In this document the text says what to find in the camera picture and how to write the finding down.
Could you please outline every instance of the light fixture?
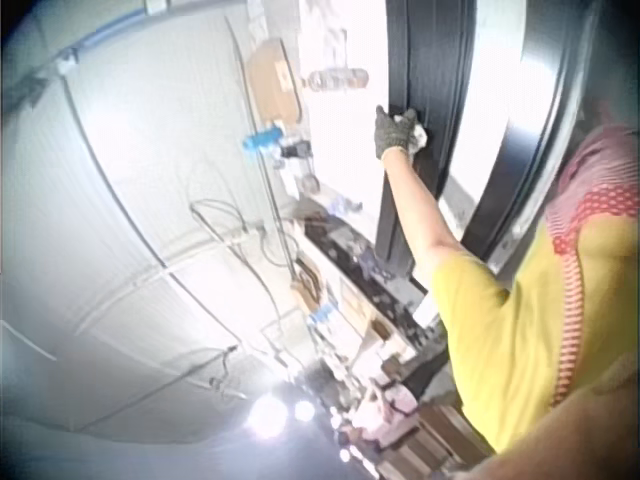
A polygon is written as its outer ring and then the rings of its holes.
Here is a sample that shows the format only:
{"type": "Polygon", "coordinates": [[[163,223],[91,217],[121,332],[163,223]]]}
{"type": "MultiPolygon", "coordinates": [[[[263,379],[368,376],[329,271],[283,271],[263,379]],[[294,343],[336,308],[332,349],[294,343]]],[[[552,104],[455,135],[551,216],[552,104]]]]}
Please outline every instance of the light fixture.
{"type": "Polygon", "coordinates": [[[346,450],[344,448],[340,450],[340,460],[342,460],[344,463],[347,463],[349,460],[351,460],[351,454],[349,453],[349,450],[346,450]]]}
{"type": "Polygon", "coordinates": [[[340,415],[334,415],[331,417],[331,427],[334,430],[337,430],[342,425],[342,417],[340,415]]]}
{"type": "Polygon", "coordinates": [[[316,414],[316,408],[307,400],[301,400],[296,403],[295,415],[296,420],[301,422],[309,422],[316,414]]]}
{"type": "Polygon", "coordinates": [[[285,404],[267,394],[253,404],[247,424],[258,437],[266,440],[280,435],[287,423],[287,416],[285,404]]]}
{"type": "Polygon", "coordinates": [[[350,445],[349,446],[349,453],[351,453],[351,455],[353,457],[357,458],[358,460],[364,459],[364,456],[362,455],[362,452],[360,452],[360,450],[358,450],[358,448],[355,445],[350,445]]]}
{"type": "Polygon", "coordinates": [[[369,472],[373,478],[380,478],[380,474],[378,473],[378,470],[376,470],[376,466],[366,458],[362,460],[362,466],[367,469],[367,472],[369,472]]]}

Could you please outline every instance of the gloved hand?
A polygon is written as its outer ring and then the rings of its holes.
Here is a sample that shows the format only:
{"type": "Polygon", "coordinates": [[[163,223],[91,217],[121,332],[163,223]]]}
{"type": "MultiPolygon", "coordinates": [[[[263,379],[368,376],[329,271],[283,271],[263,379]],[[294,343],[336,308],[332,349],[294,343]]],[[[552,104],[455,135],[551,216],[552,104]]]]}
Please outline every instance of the gloved hand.
{"type": "Polygon", "coordinates": [[[391,147],[400,147],[409,150],[409,138],[413,133],[418,116],[413,108],[410,108],[396,122],[384,109],[378,105],[376,108],[376,157],[382,159],[384,152],[391,147]]]}

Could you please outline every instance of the red checkered scarf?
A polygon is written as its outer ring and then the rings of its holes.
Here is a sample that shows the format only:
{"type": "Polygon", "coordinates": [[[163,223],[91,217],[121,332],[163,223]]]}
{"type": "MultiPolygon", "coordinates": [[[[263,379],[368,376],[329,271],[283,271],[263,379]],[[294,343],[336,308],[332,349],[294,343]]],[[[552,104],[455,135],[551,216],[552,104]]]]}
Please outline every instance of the red checkered scarf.
{"type": "Polygon", "coordinates": [[[577,253],[580,229],[589,217],[607,213],[638,216],[637,135],[627,127],[607,125],[592,132],[560,177],[545,220],[556,255],[562,258],[564,327],[551,405],[569,393],[582,343],[584,289],[577,253]]]}

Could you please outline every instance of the pipe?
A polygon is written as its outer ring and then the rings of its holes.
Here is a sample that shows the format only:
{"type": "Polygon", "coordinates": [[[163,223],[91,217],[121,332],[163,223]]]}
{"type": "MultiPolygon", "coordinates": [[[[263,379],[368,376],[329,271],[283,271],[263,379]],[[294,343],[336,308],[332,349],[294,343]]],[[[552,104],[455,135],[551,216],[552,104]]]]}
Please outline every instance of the pipe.
{"type": "MultiPolygon", "coordinates": [[[[231,22],[229,22],[229,19],[227,17],[225,17],[224,20],[227,24],[229,35],[231,35],[231,40],[233,43],[233,53],[236,57],[236,61],[238,63],[238,67],[240,70],[245,107],[247,109],[247,116],[249,118],[249,122],[251,126],[251,133],[255,134],[258,131],[258,127],[256,124],[255,116],[251,109],[251,96],[249,95],[249,85],[247,83],[247,74],[244,68],[244,63],[242,61],[242,52],[240,50],[238,38],[233,32],[233,27],[231,26],[231,22]]],[[[269,172],[267,171],[267,165],[264,161],[264,156],[259,150],[257,151],[257,158],[258,158],[258,166],[260,167],[260,175],[262,177],[262,182],[264,184],[265,190],[267,191],[267,198],[269,200],[269,208],[271,209],[271,216],[273,217],[273,221],[276,224],[276,230],[278,232],[280,245],[282,246],[282,250],[284,252],[284,257],[287,263],[287,269],[289,270],[291,281],[295,281],[297,279],[296,270],[293,266],[293,259],[291,256],[291,252],[289,251],[289,245],[287,243],[287,239],[284,235],[284,225],[282,223],[282,217],[280,216],[280,211],[278,210],[278,204],[276,202],[276,198],[273,193],[273,187],[271,185],[271,180],[269,179],[269,172]]]]}

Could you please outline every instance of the yellow shirt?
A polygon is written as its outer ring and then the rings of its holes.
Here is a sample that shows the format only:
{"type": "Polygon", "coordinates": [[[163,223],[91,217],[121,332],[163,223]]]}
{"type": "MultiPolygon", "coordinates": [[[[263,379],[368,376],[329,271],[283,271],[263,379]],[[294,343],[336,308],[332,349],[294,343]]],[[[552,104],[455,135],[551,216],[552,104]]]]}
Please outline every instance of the yellow shirt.
{"type": "MultiPolygon", "coordinates": [[[[584,333],[572,390],[638,347],[638,235],[629,218],[598,215],[582,228],[584,333]]],[[[549,411],[563,325],[560,257],[541,222],[511,292],[468,254],[447,258],[433,294],[447,328],[464,411],[500,452],[549,411]]]]}

